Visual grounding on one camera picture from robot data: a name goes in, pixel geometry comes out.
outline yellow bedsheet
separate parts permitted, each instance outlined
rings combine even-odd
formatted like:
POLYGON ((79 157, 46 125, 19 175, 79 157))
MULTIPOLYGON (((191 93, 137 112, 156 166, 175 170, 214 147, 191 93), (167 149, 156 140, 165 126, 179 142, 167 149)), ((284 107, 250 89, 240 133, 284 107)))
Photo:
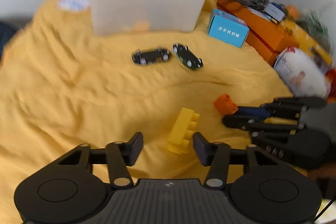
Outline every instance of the yellow bedsheet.
MULTIPOLYGON (((200 113, 197 130, 209 141, 245 148, 247 133, 225 128, 212 102, 228 93, 239 105, 258 106, 290 92, 248 45, 237 48, 207 35, 202 13, 193 33, 150 32, 94 37, 90 12, 75 14, 48 0, 31 25, 5 49, 0 69, 0 223, 19 224, 16 186, 80 143, 105 147, 144 134, 144 149, 130 168, 134 178, 204 179, 195 156, 166 149, 181 107, 200 113), (185 68, 172 56, 146 67, 136 49, 187 44, 204 67, 185 68)), ((241 170, 231 170, 229 181, 241 170)), ((107 171, 94 173, 108 181, 107 171)))

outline toy car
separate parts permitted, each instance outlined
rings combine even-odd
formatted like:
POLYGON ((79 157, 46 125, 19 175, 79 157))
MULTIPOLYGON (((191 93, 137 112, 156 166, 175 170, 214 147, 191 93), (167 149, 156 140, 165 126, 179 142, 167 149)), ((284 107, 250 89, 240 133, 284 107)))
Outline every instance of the toy car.
POLYGON ((169 58, 169 50, 161 47, 157 47, 155 50, 146 52, 136 50, 135 53, 132 55, 133 62, 142 66, 157 62, 167 62, 169 58))
POLYGON ((192 70, 203 67, 202 59, 197 58, 191 51, 189 51, 187 45, 176 43, 173 45, 173 52, 186 67, 192 70))

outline toy brick stud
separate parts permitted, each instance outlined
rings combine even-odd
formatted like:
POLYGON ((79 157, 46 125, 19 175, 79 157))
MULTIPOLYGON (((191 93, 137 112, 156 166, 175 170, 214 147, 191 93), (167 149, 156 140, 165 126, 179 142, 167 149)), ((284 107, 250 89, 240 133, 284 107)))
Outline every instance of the toy brick stud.
POLYGON ((238 111, 237 105, 231 100, 229 94, 223 94, 213 104, 222 116, 232 115, 238 111))
POLYGON ((177 154, 188 154, 190 140, 200 118, 192 109, 182 108, 173 130, 168 137, 168 150, 177 154))

